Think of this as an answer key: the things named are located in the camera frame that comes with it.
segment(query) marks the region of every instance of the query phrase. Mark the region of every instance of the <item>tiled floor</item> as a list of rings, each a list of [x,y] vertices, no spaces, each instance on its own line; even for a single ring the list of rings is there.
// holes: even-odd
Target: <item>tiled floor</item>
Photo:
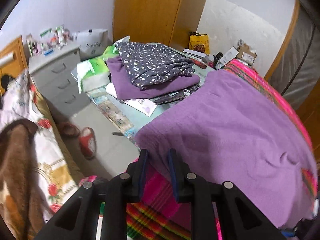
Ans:
[[[80,130],[91,127],[95,132],[97,155],[89,161],[82,156],[77,139],[64,139],[84,176],[98,175],[111,179],[124,172],[128,164],[138,158],[138,149],[126,137],[112,135],[112,132],[119,130],[94,105],[90,104],[70,121]]]

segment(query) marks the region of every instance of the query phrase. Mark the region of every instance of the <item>white wall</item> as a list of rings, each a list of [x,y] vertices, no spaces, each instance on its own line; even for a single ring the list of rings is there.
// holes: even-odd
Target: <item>white wall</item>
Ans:
[[[0,50],[22,34],[35,39],[47,28],[64,24],[72,32],[104,28],[112,39],[114,0],[21,0],[0,30]]]
[[[209,35],[214,55],[244,40],[257,50],[253,66],[264,76],[282,45],[294,4],[295,0],[207,0],[197,31]]]

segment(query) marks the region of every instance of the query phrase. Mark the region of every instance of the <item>metal screw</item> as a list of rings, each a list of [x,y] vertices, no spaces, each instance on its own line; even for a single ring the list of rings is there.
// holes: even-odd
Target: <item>metal screw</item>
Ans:
[[[128,174],[128,173],[122,173],[122,174],[120,175],[120,178],[121,178],[121,179],[128,179],[128,178],[130,178],[130,174]]]
[[[188,173],[187,174],[187,179],[195,179],[196,177],[197,177],[197,175],[194,174],[194,173]]]
[[[91,188],[91,187],[92,187],[92,182],[86,181],[86,182],[83,184],[83,187],[86,188],[86,189]]]
[[[231,189],[233,188],[233,183],[230,181],[226,181],[225,183],[223,183],[225,188]]]

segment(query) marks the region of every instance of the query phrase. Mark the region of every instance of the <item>brown blanket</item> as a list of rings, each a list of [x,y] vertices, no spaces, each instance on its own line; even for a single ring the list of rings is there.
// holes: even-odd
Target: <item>brown blanket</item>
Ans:
[[[0,133],[0,215],[17,240],[33,239],[44,225],[42,200],[31,170],[38,126],[21,119]]]

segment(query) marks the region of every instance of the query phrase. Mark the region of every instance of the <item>white shopping bag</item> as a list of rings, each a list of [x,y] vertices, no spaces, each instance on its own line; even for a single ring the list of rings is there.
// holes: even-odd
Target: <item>white shopping bag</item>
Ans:
[[[91,29],[73,34],[73,40],[80,45],[80,58],[86,60],[103,54],[108,46],[108,30]]]

